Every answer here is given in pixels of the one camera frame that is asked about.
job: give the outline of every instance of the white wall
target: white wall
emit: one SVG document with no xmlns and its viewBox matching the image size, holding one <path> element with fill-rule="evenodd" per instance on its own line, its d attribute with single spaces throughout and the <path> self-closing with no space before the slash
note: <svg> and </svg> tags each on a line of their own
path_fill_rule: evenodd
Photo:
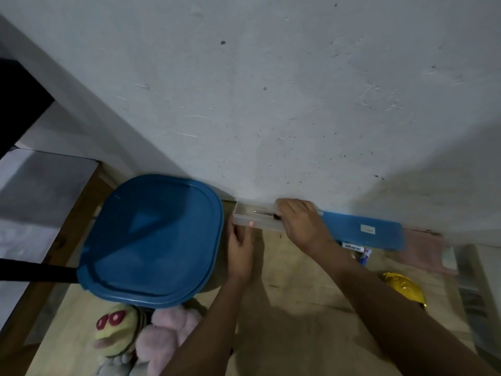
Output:
<svg viewBox="0 0 501 376">
<path fill-rule="evenodd" d="M 158 171 L 235 197 L 492 232 L 500 7 L 1 0 L 0 40 L 126 177 Z"/>
</svg>

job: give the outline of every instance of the white label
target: white label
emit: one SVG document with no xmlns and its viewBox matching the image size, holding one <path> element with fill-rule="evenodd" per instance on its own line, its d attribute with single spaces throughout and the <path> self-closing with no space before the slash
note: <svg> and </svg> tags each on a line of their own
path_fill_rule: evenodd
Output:
<svg viewBox="0 0 501 376">
<path fill-rule="evenodd" d="M 376 228 L 371 226 L 366 226 L 365 224 L 360 224 L 360 231 L 366 233 L 376 234 Z"/>
<path fill-rule="evenodd" d="M 343 242 L 342 245 L 341 245 L 343 248 L 347 248 L 347 249 L 351 249 L 352 251 L 357 251 L 357 252 L 364 252 L 364 247 L 363 246 L 359 246 L 359 245 L 355 245 L 355 244 L 350 244 L 350 243 L 345 243 Z"/>
</svg>

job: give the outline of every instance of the plush toy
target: plush toy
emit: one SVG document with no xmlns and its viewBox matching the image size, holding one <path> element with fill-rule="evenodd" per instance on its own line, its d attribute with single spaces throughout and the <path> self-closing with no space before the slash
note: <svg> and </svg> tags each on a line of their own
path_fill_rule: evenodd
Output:
<svg viewBox="0 0 501 376">
<path fill-rule="evenodd" d="M 146 312 L 140 307 L 119 303 L 96 323 L 94 348 L 101 366 L 99 376 L 127 375 L 134 355 L 135 342 L 147 324 Z"/>
<path fill-rule="evenodd" d="M 174 352 L 201 321 L 202 316 L 195 309 L 178 305 L 168 309 L 157 309 L 151 318 L 151 325 L 145 327 L 136 340 L 137 368 L 144 368 L 147 362 L 147 376 L 159 376 Z"/>
</svg>

